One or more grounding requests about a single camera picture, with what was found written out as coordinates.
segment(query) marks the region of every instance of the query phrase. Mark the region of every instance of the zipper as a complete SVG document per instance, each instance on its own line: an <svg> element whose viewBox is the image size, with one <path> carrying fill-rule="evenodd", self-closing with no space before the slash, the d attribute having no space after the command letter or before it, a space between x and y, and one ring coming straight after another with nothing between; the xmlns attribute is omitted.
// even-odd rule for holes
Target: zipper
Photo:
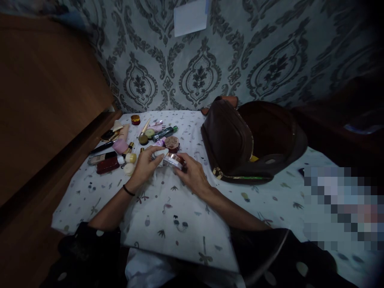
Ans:
<svg viewBox="0 0 384 288"><path fill-rule="evenodd" d="M241 121L245 124L245 126L248 128L249 134L251 135L251 139L252 139L251 155L249 156L249 159L248 159L248 161L250 161L251 158L252 158L252 155L253 155L253 146L254 146L254 140L253 140L252 131L251 131L251 129L249 128L248 124L244 121L244 119L242 118L242 116L240 115L240 113L239 113L235 108L231 107L230 104L227 103L227 101L225 101L225 103L226 103L227 105L229 105L228 107L229 107L231 110L234 110L234 111L235 111L235 113L237 114L238 118L240 118L240 120L241 120Z"/></svg>
<svg viewBox="0 0 384 288"><path fill-rule="evenodd" d="M251 177L251 176L227 176L227 175L224 175L224 173L221 171L220 167L216 166L212 173L214 174L214 176L216 176L216 174L218 174L216 176L216 178L218 180L220 180L221 178L225 177L225 178L230 178L230 179L253 179L253 180L269 180L270 177L259 177L259 176L255 176L255 177Z"/></svg>
<svg viewBox="0 0 384 288"><path fill-rule="evenodd" d="M235 109L235 112L237 113L237 115L241 118L241 120L243 120L245 126L247 126L249 132L250 132L250 135L251 135L251 139L252 139L252 150L251 150L251 156L249 156L249 161L251 160L252 156L253 156L253 146L254 146L254 142L253 142L253 134L252 134L252 131L251 129L249 128L247 122L245 122L245 120L242 118L242 116L240 115L240 113Z"/></svg>

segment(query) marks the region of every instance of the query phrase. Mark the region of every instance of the damask wallpaper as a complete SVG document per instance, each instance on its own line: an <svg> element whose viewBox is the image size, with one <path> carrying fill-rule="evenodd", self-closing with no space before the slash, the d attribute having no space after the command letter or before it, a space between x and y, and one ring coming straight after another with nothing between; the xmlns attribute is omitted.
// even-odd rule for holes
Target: damask wallpaper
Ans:
<svg viewBox="0 0 384 288"><path fill-rule="evenodd" d="M64 0L84 14L124 112L199 110L219 95L286 107L326 97L380 52L357 0L211 0L205 30L174 37L188 0Z"/></svg>

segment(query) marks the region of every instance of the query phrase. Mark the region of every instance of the green bottle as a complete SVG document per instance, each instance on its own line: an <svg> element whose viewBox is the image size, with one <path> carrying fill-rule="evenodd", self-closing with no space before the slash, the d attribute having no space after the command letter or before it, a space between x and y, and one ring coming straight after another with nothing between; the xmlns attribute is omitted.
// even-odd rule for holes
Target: green bottle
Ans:
<svg viewBox="0 0 384 288"><path fill-rule="evenodd" d="M153 142L157 142L158 140L160 140L163 137L172 136L175 132L177 132L177 126L173 126L173 128L172 127L165 128L165 129L161 130L160 132L158 132L157 134L155 134L152 137L152 140L153 140Z"/></svg>

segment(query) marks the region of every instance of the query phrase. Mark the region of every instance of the zipper pull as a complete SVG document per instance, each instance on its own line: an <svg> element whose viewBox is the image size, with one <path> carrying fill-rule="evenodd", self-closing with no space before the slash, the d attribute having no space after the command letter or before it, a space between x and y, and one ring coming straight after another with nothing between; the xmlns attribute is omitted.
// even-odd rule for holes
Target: zipper pull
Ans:
<svg viewBox="0 0 384 288"><path fill-rule="evenodd" d="M219 175L216 177L218 180L220 180L221 178L223 178L224 174L223 172L221 172L220 168L219 167L216 167L217 168L217 171L219 172Z"/></svg>

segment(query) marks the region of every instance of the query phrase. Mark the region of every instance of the pixelated area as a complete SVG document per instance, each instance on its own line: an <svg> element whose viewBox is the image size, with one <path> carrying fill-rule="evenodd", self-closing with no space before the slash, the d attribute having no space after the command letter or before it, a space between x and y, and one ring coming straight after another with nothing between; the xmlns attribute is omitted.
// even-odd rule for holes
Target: pixelated area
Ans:
<svg viewBox="0 0 384 288"><path fill-rule="evenodd" d="M323 250L384 250L384 197L369 178L352 172L304 169L304 235Z"/></svg>

